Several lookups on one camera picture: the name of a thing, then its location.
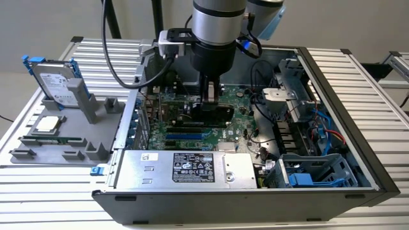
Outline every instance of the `sticker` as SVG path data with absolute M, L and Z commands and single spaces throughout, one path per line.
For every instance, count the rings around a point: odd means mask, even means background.
M 173 175 L 176 183 L 213 183 L 214 161 L 212 153 L 175 153 Z
M 75 94 L 67 88 L 67 78 L 60 74 L 40 73 L 53 100 L 64 106 L 77 106 Z
M 141 154 L 141 161 L 157 161 L 159 153 L 157 152 L 147 152 Z

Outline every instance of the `metal frame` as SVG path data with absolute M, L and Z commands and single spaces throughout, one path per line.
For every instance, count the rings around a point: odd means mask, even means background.
M 334 213 L 342 213 L 349 210 L 352 207 L 357 206 L 372 206 L 390 197 L 400 194 L 400 190 L 393 183 L 390 176 L 386 173 L 386 170 L 380 163 L 374 152 L 362 136 L 361 131 L 345 109 L 345 104 L 341 103 L 341 100 L 337 97 L 334 90 L 326 80 L 321 69 L 313 59 L 313 56 L 309 53 L 309 50 L 304 47 L 277 47 L 277 46 L 265 46 L 266 49 L 293 49 L 296 55 L 308 71 L 309 77 L 312 79 L 313 85 L 318 90 L 318 94 L 322 99 L 325 99 L 325 105 L 329 109 L 330 115 L 334 119 L 334 122 L 340 128 L 341 133 L 348 138 L 350 150 L 356 152 L 356 159 L 358 165 L 362 169 L 366 179 L 370 182 L 370 187 L 358 187 L 358 188 L 332 188 L 332 189 L 172 189 L 172 190 L 149 190 L 149 189 L 120 189 L 116 188 L 116 181 L 119 174 L 121 173 L 117 168 L 116 171 L 111 171 L 109 186 L 101 186 L 100 190 L 93 191 L 93 199 L 101 205 L 104 210 L 113 216 L 115 220 L 123 224 L 133 223 L 147 223 L 152 221 L 155 224 L 159 223 L 175 223 L 180 218 L 178 215 L 184 215 L 182 221 L 189 221 L 196 223 L 201 221 L 200 217 L 204 213 L 201 210 L 190 210 L 189 213 L 182 212 L 178 208 L 178 212 L 171 212 L 169 208 L 176 205 L 175 201 L 178 202 L 178 205 L 184 207 L 189 199 L 194 197 L 194 204 L 198 206 L 206 206 L 206 211 L 218 209 L 222 212 L 214 212 L 206 215 L 216 222 L 236 222 L 238 220 L 246 221 L 260 221 L 268 219 L 270 216 L 274 216 L 274 220 L 290 218 L 292 220 L 309 220 L 320 219 L 325 220 Z M 356 65 L 353 63 L 345 63 L 352 69 L 356 70 Z M 249 212 L 244 212 L 242 206 L 233 205 L 237 202 L 237 198 L 245 196 L 249 200 L 262 197 L 264 200 L 276 200 L 274 205 L 276 209 L 270 210 L 269 207 L 258 207 L 252 202 L 241 201 L 241 204 L 245 203 L 246 210 L 257 209 L 257 216 L 250 215 Z M 278 202 L 281 199 L 286 201 L 294 199 L 294 197 L 302 197 L 304 204 L 302 207 L 305 210 L 309 210 L 306 213 L 298 213 L 296 216 L 292 216 L 288 206 Z M 356 203 L 350 203 L 348 198 L 353 198 Z M 141 207 L 137 207 L 135 201 L 139 200 L 144 203 L 144 210 L 141 212 Z M 322 202 L 340 202 L 344 200 L 342 205 L 338 204 L 337 207 L 333 207 L 330 210 L 322 212 L 321 208 L 316 208 L 317 203 Z M 232 204 L 230 206 L 220 206 L 218 203 L 225 202 Z M 157 216 L 157 213 L 169 212 L 169 218 L 163 218 Z
M 402 76 L 405 81 L 409 82 L 409 53 L 392 51 L 384 61 L 384 64 L 389 64 Z

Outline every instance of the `blue drive bracket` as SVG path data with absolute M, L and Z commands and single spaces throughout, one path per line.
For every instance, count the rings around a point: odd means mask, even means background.
M 28 73 L 33 76 L 33 70 L 32 70 L 32 66 L 31 66 L 31 61 L 32 61 L 32 59 L 33 59 L 33 61 L 36 62 L 36 63 L 41 63 L 41 62 L 44 62 L 45 61 L 45 57 L 32 57 L 29 60 L 28 60 L 28 55 L 23 55 L 23 57 L 21 57 L 21 60 L 23 60 L 23 65 L 25 66 L 25 68 L 27 68 L 27 70 L 28 70 Z M 37 80 L 37 78 L 35 77 L 35 79 L 36 79 L 36 82 L 37 82 L 37 84 L 39 84 L 39 86 L 40 86 L 40 88 L 41 88 L 41 90 L 43 90 L 43 93 L 44 93 L 44 95 L 45 95 L 45 99 L 47 100 L 49 100 L 49 97 L 47 96 L 47 93 L 45 93 L 45 90 L 44 90 L 44 88 L 43 88 L 43 86 L 41 86 L 41 83 L 39 82 L 39 80 Z
M 293 187 L 342 187 L 345 182 L 344 178 L 338 178 L 329 182 L 313 182 L 309 173 L 293 173 L 289 175 L 288 180 Z

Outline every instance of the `blue cable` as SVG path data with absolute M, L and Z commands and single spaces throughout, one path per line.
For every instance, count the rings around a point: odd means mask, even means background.
M 320 115 L 320 117 L 322 117 L 328 120 L 328 127 L 329 127 L 329 130 L 332 130 L 330 117 L 326 116 L 322 112 L 317 111 L 316 109 L 313 109 L 313 113 L 317 113 Z M 326 156 L 329 150 L 330 150 L 330 134 L 328 134 L 326 146 L 325 146 L 325 149 L 324 149 L 321 156 Z

